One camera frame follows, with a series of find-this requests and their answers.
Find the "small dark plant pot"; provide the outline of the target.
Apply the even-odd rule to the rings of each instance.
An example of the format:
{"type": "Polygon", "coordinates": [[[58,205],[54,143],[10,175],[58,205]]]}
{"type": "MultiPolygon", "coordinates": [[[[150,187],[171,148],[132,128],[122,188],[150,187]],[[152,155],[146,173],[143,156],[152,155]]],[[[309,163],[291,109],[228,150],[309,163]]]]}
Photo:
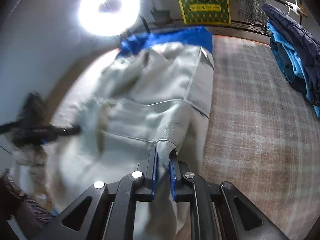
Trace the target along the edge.
{"type": "Polygon", "coordinates": [[[158,10],[153,8],[150,12],[153,16],[154,23],[157,26],[166,25],[172,22],[169,10],[158,10]]]}

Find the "grey woven hanging cloth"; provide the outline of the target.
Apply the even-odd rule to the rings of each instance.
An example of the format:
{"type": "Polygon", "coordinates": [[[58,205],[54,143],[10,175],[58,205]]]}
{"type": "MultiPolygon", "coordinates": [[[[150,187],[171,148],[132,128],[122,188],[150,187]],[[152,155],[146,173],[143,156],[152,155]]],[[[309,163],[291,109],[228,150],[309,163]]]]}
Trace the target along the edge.
{"type": "Polygon", "coordinates": [[[262,6],[266,3],[267,0],[240,0],[239,18],[255,25],[265,25],[267,16],[262,6]]]}

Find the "light blue folded garment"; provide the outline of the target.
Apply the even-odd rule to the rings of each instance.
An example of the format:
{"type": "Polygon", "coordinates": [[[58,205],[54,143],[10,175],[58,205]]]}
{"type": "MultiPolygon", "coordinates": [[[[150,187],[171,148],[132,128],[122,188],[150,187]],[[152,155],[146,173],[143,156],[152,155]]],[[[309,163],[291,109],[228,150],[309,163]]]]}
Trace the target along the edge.
{"type": "MultiPolygon", "coordinates": [[[[310,102],[306,74],[296,49],[275,29],[270,20],[267,21],[266,28],[271,32],[270,46],[280,71],[290,86],[302,93],[310,102]]],[[[313,109],[316,116],[319,116],[319,106],[313,105],[313,109]]]]}

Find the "grey and blue hooded jacket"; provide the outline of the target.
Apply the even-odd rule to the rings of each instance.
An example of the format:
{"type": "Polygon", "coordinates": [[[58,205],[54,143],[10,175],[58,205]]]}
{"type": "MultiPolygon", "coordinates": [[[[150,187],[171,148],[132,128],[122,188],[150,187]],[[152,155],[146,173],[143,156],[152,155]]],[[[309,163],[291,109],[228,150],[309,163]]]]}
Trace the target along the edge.
{"type": "Polygon", "coordinates": [[[81,133],[47,146],[58,212],[98,180],[113,183],[158,153],[155,200],[138,203],[135,239],[174,239],[189,206],[172,200],[169,155],[202,167],[213,93],[213,36],[204,27],[131,36],[99,77],[64,98],[51,122],[81,133]]]}

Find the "yellow green patterned box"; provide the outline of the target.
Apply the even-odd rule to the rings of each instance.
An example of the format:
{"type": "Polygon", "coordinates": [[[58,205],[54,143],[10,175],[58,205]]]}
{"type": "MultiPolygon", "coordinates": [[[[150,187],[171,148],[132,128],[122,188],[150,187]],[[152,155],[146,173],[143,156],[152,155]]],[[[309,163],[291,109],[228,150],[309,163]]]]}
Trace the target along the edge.
{"type": "Polygon", "coordinates": [[[178,0],[186,25],[231,25],[229,0],[178,0]]]}

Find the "navy quilted folded jacket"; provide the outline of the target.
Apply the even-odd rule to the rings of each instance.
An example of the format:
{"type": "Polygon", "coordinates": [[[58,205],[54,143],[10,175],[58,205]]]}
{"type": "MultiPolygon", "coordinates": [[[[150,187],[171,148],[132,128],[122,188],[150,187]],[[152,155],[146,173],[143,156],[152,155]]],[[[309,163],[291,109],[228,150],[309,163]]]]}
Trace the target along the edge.
{"type": "Polygon", "coordinates": [[[319,41],[282,10],[269,4],[262,9],[275,29],[296,49],[306,74],[310,102],[319,106],[319,41]]]}

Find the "beige plaid bed cover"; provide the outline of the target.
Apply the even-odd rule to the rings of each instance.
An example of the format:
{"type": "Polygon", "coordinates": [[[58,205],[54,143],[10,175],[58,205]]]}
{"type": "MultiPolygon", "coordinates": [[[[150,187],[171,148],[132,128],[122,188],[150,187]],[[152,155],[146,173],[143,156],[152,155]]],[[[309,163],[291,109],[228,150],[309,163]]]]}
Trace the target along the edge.
{"type": "Polygon", "coordinates": [[[265,44],[215,36],[201,176],[230,181],[290,239],[319,217],[319,118],[265,44]]]}

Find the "black metal rack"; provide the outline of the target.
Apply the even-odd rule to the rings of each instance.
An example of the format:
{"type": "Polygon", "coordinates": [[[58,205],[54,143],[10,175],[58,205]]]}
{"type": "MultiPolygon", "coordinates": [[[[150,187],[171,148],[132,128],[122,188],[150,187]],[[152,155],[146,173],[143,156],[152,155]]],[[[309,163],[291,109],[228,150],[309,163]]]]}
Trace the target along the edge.
{"type": "MultiPolygon", "coordinates": [[[[307,7],[300,4],[302,0],[298,0],[297,6],[297,14],[299,17],[299,23],[302,23],[303,18],[309,18],[308,17],[308,10],[307,7]]],[[[261,36],[267,36],[269,37],[269,33],[266,29],[266,23],[264,24],[255,24],[248,21],[241,21],[241,20],[231,20],[231,24],[223,24],[223,23],[213,23],[209,24],[207,23],[191,23],[190,26],[196,26],[196,25],[203,25],[206,27],[211,27],[214,30],[216,30],[218,33],[222,33],[222,31],[219,31],[216,28],[225,28],[225,31],[227,29],[231,30],[237,30],[237,31],[245,31],[249,33],[253,33],[255,35],[261,35],[261,36]]],[[[127,38],[133,34],[137,33],[147,33],[150,34],[152,31],[160,31],[163,29],[169,29],[169,28],[185,28],[187,24],[184,24],[184,20],[182,18],[169,18],[168,20],[164,22],[159,22],[156,20],[153,21],[147,21],[142,15],[138,15],[138,24],[135,24],[133,27],[130,27],[126,29],[121,36],[124,38],[127,38]]]]}

